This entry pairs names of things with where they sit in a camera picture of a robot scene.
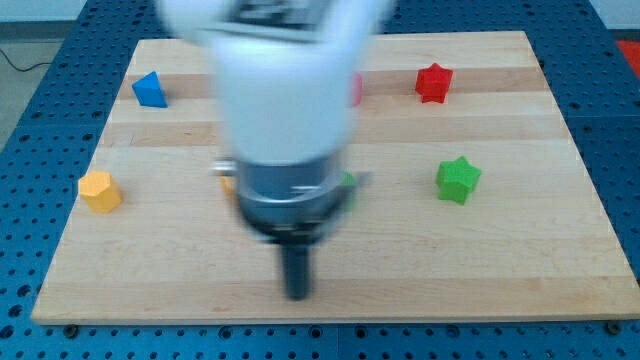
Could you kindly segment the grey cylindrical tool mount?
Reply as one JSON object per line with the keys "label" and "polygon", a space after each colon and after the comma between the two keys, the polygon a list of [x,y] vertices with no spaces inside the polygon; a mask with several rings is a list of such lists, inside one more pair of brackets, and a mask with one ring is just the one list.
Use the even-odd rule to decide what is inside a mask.
{"label": "grey cylindrical tool mount", "polygon": [[[340,153],[304,162],[264,165],[232,157],[211,166],[218,177],[235,178],[238,211],[263,242],[306,245],[332,235],[345,213]],[[356,193],[367,186],[371,174],[352,172]]]}

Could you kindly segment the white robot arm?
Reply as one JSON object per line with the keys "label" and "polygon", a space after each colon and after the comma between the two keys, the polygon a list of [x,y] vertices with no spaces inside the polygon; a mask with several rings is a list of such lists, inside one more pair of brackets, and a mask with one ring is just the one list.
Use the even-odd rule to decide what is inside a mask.
{"label": "white robot arm", "polygon": [[207,52],[230,151],[217,170],[234,180],[245,223],[279,246],[290,299],[309,294],[310,248],[356,191],[344,180],[356,71],[390,7],[381,0],[156,3],[172,35]]}

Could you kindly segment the black pusher rod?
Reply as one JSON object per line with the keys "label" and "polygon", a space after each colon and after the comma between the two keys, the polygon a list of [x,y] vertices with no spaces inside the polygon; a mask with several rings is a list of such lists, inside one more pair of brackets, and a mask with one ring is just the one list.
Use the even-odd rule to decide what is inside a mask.
{"label": "black pusher rod", "polygon": [[307,246],[284,245],[281,261],[286,295],[294,301],[304,300],[311,292],[311,256]]}

